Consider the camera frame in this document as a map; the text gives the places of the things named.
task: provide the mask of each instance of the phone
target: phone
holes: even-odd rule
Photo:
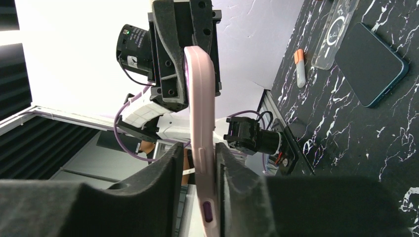
[[[188,85],[192,157],[202,224],[206,237],[219,237],[213,131],[215,129],[215,71],[210,56],[199,46],[184,48]]]
[[[363,23],[345,36],[335,61],[361,104],[372,108],[406,75],[409,64]]]

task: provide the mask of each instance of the black marble surface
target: black marble surface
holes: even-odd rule
[[[306,0],[272,95],[316,175],[361,175],[382,182],[419,235],[419,1],[360,0],[351,27],[364,22],[410,63],[407,76],[376,108],[360,105],[334,64],[311,66],[331,0]],[[304,49],[307,85],[296,85],[293,53]],[[299,160],[292,175],[310,175]]]

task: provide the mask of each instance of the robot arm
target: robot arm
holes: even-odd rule
[[[141,140],[190,139],[189,118],[172,114],[151,101],[151,90],[142,97],[129,96],[130,105],[122,113],[118,127]],[[263,130],[259,122],[247,117],[219,118],[215,121],[213,142],[222,142],[247,155],[256,152],[277,154],[281,145],[278,132]]]
[[[189,118],[173,115],[189,107],[183,48],[197,45],[211,58],[215,70],[215,95],[220,95],[216,24],[221,11],[210,0],[154,1],[150,30],[125,25],[118,38],[116,56],[122,69],[148,77],[153,85],[141,97],[128,95],[130,105],[117,126],[134,137],[190,139]],[[220,118],[215,122],[214,143],[223,142],[248,155],[276,154],[281,144],[277,132],[260,129],[251,118]]]

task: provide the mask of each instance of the marker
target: marker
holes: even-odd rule
[[[295,65],[297,67],[297,86],[303,88],[305,86],[305,69],[304,69],[304,51],[299,49],[294,54]]]

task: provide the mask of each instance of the wire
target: wire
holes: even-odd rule
[[[140,98],[142,96],[142,94],[145,93],[148,90],[149,87],[150,87],[150,85],[149,84],[146,84],[146,87],[144,88],[143,92],[140,92],[138,95],[134,96],[132,98],[132,101],[135,101],[136,99]],[[134,157],[136,159],[139,159],[139,160],[143,160],[143,161],[151,161],[151,162],[156,161],[155,159],[147,159],[147,158],[142,158],[142,157],[137,156],[135,153],[131,152],[130,150],[128,150],[128,148],[126,148],[126,146],[123,144],[121,138],[119,137],[119,133],[118,133],[118,129],[117,129],[117,122],[118,122],[119,117],[121,116],[122,111],[124,111],[124,109],[126,109],[129,105],[130,105],[130,102],[128,101],[127,103],[125,103],[119,109],[119,111],[115,115],[114,127],[113,127],[115,138],[116,138],[118,144],[120,145],[120,147],[122,148],[122,150],[124,150],[130,156],[132,156],[132,157]],[[258,117],[261,118],[261,114],[259,112],[257,112],[257,111],[254,111],[254,110],[241,111],[241,112],[232,114],[232,115],[230,115],[228,117],[235,117],[235,116],[243,115],[243,114],[256,114],[256,115],[258,115]],[[265,121],[263,119],[261,119],[261,121],[262,121],[263,129],[266,129]],[[189,144],[191,144],[191,141],[188,141],[183,146],[184,147],[187,147]],[[266,172],[265,154],[262,154],[262,162],[263,162],[263,170]]]
[[[275,165],[278,164],[279,160],[281,159],[281,156],[282,156],[282,152],[279,153],[279,156],[278,156],[278,158],[275,161]]]
[[[137,83],[137,84],[139,84],[139,85],[144,85],[144,86],[149,86],[150,84],[144,84],[144,83],[141,83],[141,82],[138,82],[138,81],[136,81],[136,80],[134,80],[134,79],[132,79],[132,77],[126,72],[126,70],[125,70],[125,68],[123,67],[123,65],[122,65],[122,60],[121,60],[121,55],[119,55],[118,56],[118,62],[119,62],[119,65],[120,65],[120,67],[122,68],[122,71],[126,74],[126,76],[131,80],[131,81],[133,81],[133,82],[135,82],[135,83]]]
[[[271,111],[264,111],[264,112],[260,113],[260,116],[257,119],[257,121],[263,119],[263,116],[265,114],[269,114],[269,116],[270,116],[270,120],[269,120],[268,126],[266,127],[266,129],[268,129],[270,127],[270,125],[272,124],[272,122],[274,121],[274,115],[273,115],[273,113]]]
[[[143,93],[145,93],[148,90],[149,87],[150,87],[150,85],[146,85],[146,87],[144,88],[144,90],[142,92],[140,92],[138,95],[136,95],[136,96],[134,96],[132,98],[132,101],[135,101],[136,99],[139,99],[143,95]],[[117,129],[118,119],[121,116],[122,111],[124,111],[124,109],[127,108],[129,105],[130,105],[130,102],[129,101],[126,102],[118,110],[117,114],[115,115],[115,119],[114,119],[114,135],[115,135],[115,138],[116,138],[118,144],[120,145],[120,147],[122,148],[122,150],[124,150],[130,156],[132,156],[132,157],[134,157],[136,159],[139,159],[139,160],[143,160],[143,161],[151,161],[151,162],[156,161],[154,159],[147,159],[147,158],[142,158],[142,157],[137,156],[135,153],[133,153],[132,151],[128,150],[128,148],[126,148],[126,146],[123,144],[121,138],[119,137],[119,133],[118,133],[118,129]]]

